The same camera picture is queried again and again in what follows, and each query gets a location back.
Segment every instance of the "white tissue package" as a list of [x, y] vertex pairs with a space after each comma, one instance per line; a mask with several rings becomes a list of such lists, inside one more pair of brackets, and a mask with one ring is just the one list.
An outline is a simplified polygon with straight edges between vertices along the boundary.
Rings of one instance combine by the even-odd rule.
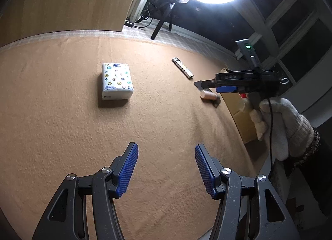
[[103, 100], [129, 99], [134, 92], [129, 66], [121, 63], [103, 63]]

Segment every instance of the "hand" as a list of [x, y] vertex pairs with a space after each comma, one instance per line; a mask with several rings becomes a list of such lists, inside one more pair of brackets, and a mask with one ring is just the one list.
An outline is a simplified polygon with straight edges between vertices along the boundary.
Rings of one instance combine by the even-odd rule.
[[[282, 119], [286, 129], [286, 137], [288, 140], [289, 154], [292, 157], [298, 157], [304, 154], [314, 138], [314, 131], [309, 121], [301, 114], [298, 113], [296, 108], [289, 102], [289, 100], [273, 97], [270, 98], [272, 111], [274, 113], [281, 113]], [[267, 99], [260, 102], [259, 107], [261, 112], [270, 114], [270, 107]], [[243, 99], [240, 105], [241, 111], [249, 111], [251, 120], [255, 124], [257, 137], [262, 140], [267, 137], [264, 134], [268, 130], [268, 125], [263, 120], [261, 112], [252, 108], [248, 99]]]

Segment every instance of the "cardboard box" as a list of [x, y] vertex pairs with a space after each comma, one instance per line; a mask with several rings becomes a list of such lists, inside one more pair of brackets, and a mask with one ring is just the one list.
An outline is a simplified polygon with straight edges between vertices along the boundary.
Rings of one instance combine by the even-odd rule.
[[233, 120], [237, 129], [241, 135], [243, 143], [248, 143], [254, 139], [257, 139], [256, 128], [251, 120], [248, 112], [239, 111], [239, 102], [241, 96], [239, 93], [221, 93], [222, 99], [225, 101], [230, 114], [233, 116]]

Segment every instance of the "tan felt surface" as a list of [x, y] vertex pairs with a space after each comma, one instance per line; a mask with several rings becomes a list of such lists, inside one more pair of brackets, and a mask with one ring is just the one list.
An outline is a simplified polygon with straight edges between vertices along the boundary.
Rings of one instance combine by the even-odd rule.
[[[128, 102], [101, 100], [103, 62], [129, 64]], [[19, 236], [31, 239], [68, 173], [94, 174], [136, 142], [131, 182], [115, 201], [125, 238], [200, 237], [213, 225], [218, 202], [205, 191], [195, 145], [204, 143], [238, 174], [255, 175], [223, 100], [215, 109], [193, 85], [222, 67], [182, 49], [116, 38], [61, 38], [1, 51], [0, 207]], [[93, 240], [90, 205], [88, 219]]]

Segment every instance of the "small cylinder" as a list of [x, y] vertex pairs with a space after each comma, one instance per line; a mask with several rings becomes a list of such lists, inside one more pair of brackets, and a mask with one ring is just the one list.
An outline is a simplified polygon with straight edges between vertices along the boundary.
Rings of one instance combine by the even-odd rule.
[[216, 95], [215, 93], [206, 91], [206, 90], [202, 90], [200, 92], [200, 98], [201, 99], [216, 100], [218, 98], [218, 95]]

